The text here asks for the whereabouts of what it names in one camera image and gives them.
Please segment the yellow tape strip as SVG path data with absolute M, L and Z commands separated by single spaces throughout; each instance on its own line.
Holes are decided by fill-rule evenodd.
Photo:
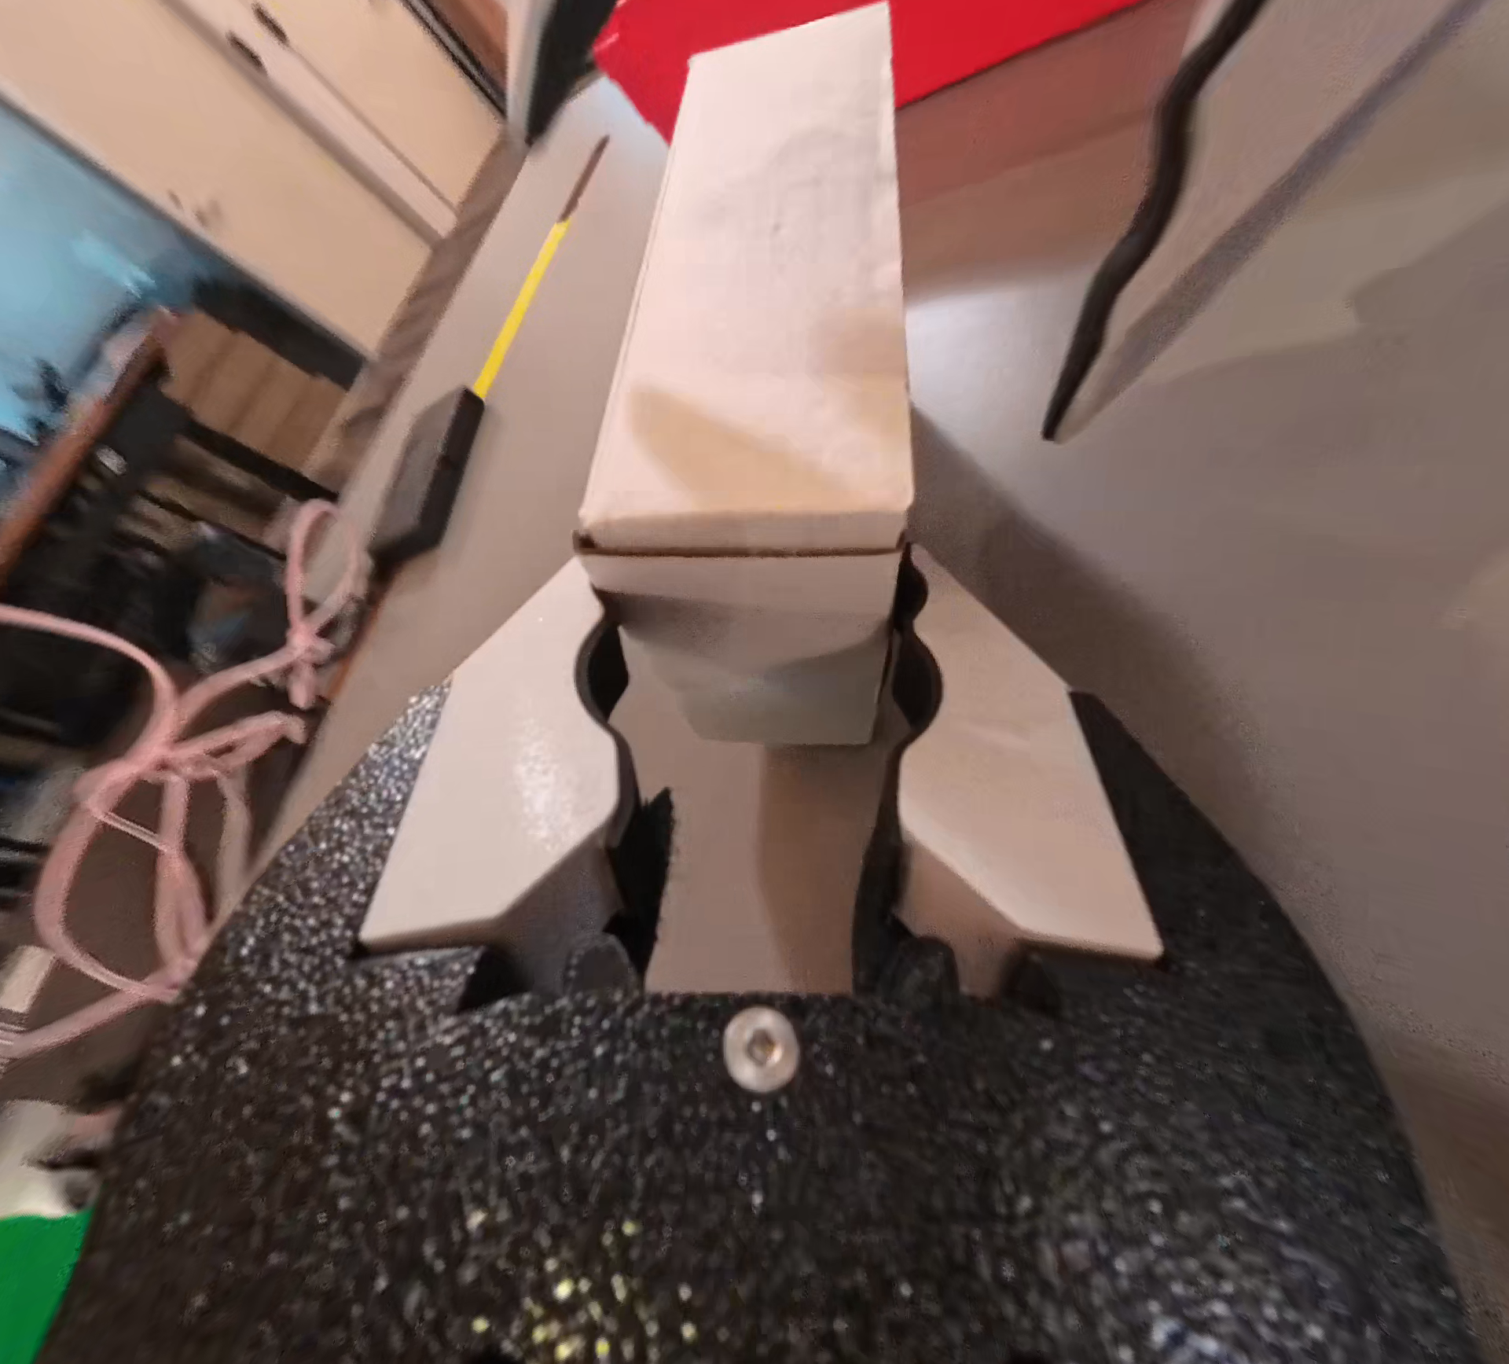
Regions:
M 532 310 L 532 306 L 539 298 L 539 290 L 543 289 L 562 242 L 567 242 L 570 227 L 571 227 L 571 214 L 562 214 L 560 220 L 555 220 L 555 223 L 549 227 L 544 242 L 541 244 L 532 268 L 523 278 L 519 292 L 514 298 L 514 303 L 510 306 L 510 312 L 502 320 L 499 336 L 492 340 L 492 348 L 490 348 L 476 379 L 472 381 L 470 390 L 481 402 L 490 402 L 490 395 L 492 395 L 492 390 L 493 390 L 493 387 L 500 378 L 500 370 L 504 368 L 504 362 L 507 362 L 507 358 L 510 358 L 510 354 L 512 354 L 512 348 L 519 340 L 519 332 L 520 332 L 524 320 L 529 317 L 529 310 Z

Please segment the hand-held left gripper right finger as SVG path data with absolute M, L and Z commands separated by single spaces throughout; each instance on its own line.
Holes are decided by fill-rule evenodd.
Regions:
M 1157 965 L 1163 941 L 1068 683 L 924 550 L 898 579 L 888 752 L 864 850 L 864 992 L 913 950 L 965 993 L 1032 953 Z

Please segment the glass partition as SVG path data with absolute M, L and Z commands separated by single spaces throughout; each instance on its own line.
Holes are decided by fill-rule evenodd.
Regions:
M 206 310 L 350 389 L 358 351 L 274 294 L 25 111 L 3 106 L 3 465 L 39 445 L 43 368 L 69 395 L 141 312 Z

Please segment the white cardboard box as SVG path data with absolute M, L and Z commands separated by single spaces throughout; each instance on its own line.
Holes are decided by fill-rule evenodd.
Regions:
M 864 745 L 913 501 L 876 2 L 692 59 L 577 557 L 699 738 Z

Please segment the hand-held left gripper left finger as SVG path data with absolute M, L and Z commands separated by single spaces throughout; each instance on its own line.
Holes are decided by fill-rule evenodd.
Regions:
M 562 973 L 609 935 L 647 966 L 673 810 L 640 798 L 615 731 L 627 683 L 619 629 L 570 560 L 445 686 L 362 951 L 481 947 L 504 973 Z

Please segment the wooden desk with black legs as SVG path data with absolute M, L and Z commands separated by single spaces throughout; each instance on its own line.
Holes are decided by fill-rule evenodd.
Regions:
M 178 323 L 178 314 L 159 308 L 141 329 L 111 389 L 71 410 L 63 432 L 26 465 L 22 482 L 3 499 L 3 582 L 12 579 L 47 519 L 78 480 L 88 458 L 102 445 L 110 427 L 146 387 L 161 378 L 166 351 Z

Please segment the green plastic bin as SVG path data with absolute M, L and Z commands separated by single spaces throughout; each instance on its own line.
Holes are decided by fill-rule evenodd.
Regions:
M 33 1363 L 83 1253 L 92 1211 L 3 1219 L 3 1363 Z

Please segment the black rectangular device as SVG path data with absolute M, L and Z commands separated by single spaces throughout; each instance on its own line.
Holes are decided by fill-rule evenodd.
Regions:
M 390 573 L 445 540 L 485 409 L 473 389 L 452 389 L 413 419 L 369 540 L 377 571 Z

